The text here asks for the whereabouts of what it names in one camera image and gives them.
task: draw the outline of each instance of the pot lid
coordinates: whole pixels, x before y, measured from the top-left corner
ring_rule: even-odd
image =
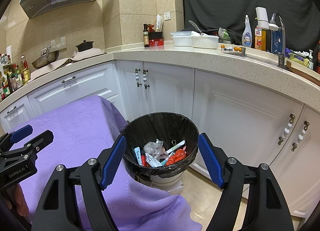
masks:
[[[82,43],[80,43],[79,45],[77,45],[76,47],[78,48],[78,47],[81,47],[82,45],[85,45],[85,44],[87,44],[87,43],[94,43],[94,41],[86,41],[86,40],[84,40]]]

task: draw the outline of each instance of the black garbage bag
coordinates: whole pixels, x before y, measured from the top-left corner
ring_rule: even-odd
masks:
[[[141,116],[129,123],[122,131],[127,141],[124,161],[133,172],[143,180],[150,180],[151,175],[170,178],[183,172],[196,158],[198,152],[199,131],[187,117],[176,113],[151,113]],[[186,141],[187,157],[174,164],[164,167],[144,167],[138,164],[134,148],[143,147],[156,139],[163,141],[165,150],[173,147],[175,140],[179,143]]]

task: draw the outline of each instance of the blue gripper pad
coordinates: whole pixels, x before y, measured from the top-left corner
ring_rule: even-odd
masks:
[[[122,157],[124,155],[125,149],[127,147],[127,141],[124,136],[121,136],[116,147],[113,149],[106,165],[103,167],[103,176],[100,185],[103,189],[109,186],[113,178],[116,175]]]
[[[198,137],[198,146],[212,182],[217,184],[219,188],[222,187],[224,184],[222,167],[203,134]]]
[[[28,125],[20,128],[19,130],[13,132],[10,137],[10,142],[13,144],[16,144],[19,141],[21,141],[22,139],[24,139],[27,136],[29,136],[30,134],[32,134],[32,132],[33,132],[32,126],[28,124]]]

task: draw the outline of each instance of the dark backdrop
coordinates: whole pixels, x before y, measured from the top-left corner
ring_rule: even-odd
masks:
[[[273,12],[281,14],[286,30],[286,46],[293,50],[318,51],[320,39],[320,12],[312,0],[184,0],[185,29],[194,21],[205,32],[219,27],[231,31],[231,36],[241,43],[245,15],[249,16],[254,33],[257,26],[256,7],[265,7],[268,17]],[[267,31],[267,49],[270,50],[270,31]]]

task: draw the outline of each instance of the white cabinet door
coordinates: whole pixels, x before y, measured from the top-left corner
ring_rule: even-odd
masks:
[[[172,112],[191,118],[195,70],[148,62],[144,68],[150,86],[146,89],[149,112]]]
[[[143,62],[140,61],[117,61],[117,74],[120,82],[120,90],[124,103],[126,119],[134,119],[148,113],[147,95],[143,87],[142,70]],[[138,71],[141,86],[137,86],[135,70]]]
[[[35,117],[27,96],[20,98],[0,113],[1,124],[5,132],[10,132],[12,128]]]
[[[192,121],[244,165],[270,164],[286,141],[278,145],[290,114],[296,122],[302,107],[266,89],[196,70]],[[210,178],[200,153],[191,167]]]
[[[100,64],[56,79],[28,94],[36,116],[83,97],[118,97],[112,63]]]
[[[305,121],[310,125],[293,152],[292,144],[297,141]],[[287,201],[290,214],[301,218],[309,217],[320,200],[319,126],[320,114],[305,107],[290,138],[270,165]]]

